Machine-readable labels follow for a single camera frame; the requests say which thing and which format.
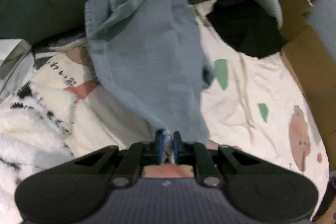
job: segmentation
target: brown patch on fabric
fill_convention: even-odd
[[[91,59],[86,52],[86,47],[83,47],[83,46],[75,47],[75,48],[71,49],[70,51],[68,51],[66,53],[66,56],[70,60],[72,60],[72,61],[74,61],[78,64],[88,66],[88,67],[91,66]]]
[[[300,171],[305,171],[306,157],[310,153],[310,139],[303,111],[297,105],[294,106],[294,113],[289,124],[289,141],[297,167]]]
[[[85,99],[88,95],[99,86],[99,82],[95,80],[87,81],[79,86],[69,86],[63,90],[71,92],[77,96],[79,100]]]
[[[318,163],[322,162],[322,154],[321,153],[317,154],[316,160],[317,160]]]

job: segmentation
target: gray ribbed surface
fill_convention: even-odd
[[[194,178],[191,178],[139,179],[136,186],[117,190],[110,195],[99,213],[76,224],[186,223],[257,224],[261,222],[239,214],[219,190],[201,187]]]

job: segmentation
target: silver screw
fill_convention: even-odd
[[[129,183],[129,180],[124,177],[118,177],[112,180],[112,183],[117,187],[124,187]]]
[[[204,184],[210,187],[215,187],[221,183],[219,178],[216,177],[207,177],[203,180]]]

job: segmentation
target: denim cloth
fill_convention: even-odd
[[[200,95],[213,75],[188,1],[89,0],[85,17],[104,88],[154,130],[206,143]]]

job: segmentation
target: light blue fabric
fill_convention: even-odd
[[[200,95],[213,76],[188,1],[89,0],[85,16],[105,89],[154,129],[206,143]]]

